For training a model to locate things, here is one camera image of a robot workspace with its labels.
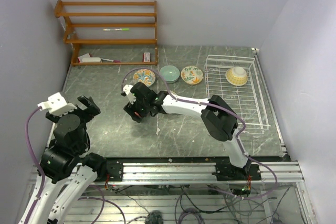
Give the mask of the yellow sun blue rim bowl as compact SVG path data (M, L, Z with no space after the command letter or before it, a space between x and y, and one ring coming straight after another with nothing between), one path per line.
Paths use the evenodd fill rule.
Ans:
M234 86L243 86L247 83L247 71L242 67L232 67L225 73L226 80Z

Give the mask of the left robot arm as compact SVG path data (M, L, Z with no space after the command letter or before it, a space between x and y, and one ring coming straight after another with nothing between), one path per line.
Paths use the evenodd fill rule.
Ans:
M79 96L81 109L55 93L41 102L37 110L46 110L46 118L56 124L54 139L37 159L29 134L26 144L37 167L36 185L20 223L63 223L73 203L95 180L107 175L106 158L88 153L90 138L87 123L100 114L91 97Z

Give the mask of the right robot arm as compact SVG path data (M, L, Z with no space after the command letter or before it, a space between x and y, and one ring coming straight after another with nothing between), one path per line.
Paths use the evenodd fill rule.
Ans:
M157 114L180 114L200 118L209 135L224 143L228 152L232 175L244 179L250 173L251 160L239 137L238 121L241 118L219 96L209 99L193 99L170 91L155 93L145 84L124 85L121 95L129 102L123 108L137 123L146 116Z

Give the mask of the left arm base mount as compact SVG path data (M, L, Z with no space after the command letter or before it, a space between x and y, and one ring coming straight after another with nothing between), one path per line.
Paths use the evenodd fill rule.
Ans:
M97 178L97 181L106 181L109 176L110 182L121 182L123 179L123 164L117 159L108 158L106 164L106 170L103 175Z

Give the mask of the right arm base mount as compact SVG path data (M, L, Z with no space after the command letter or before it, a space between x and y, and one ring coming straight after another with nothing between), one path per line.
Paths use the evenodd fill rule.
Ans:
M230 163L217 163L212 172L217 181L248 181L261 180L261 173L257 164L248 162L243 168L233 166Z

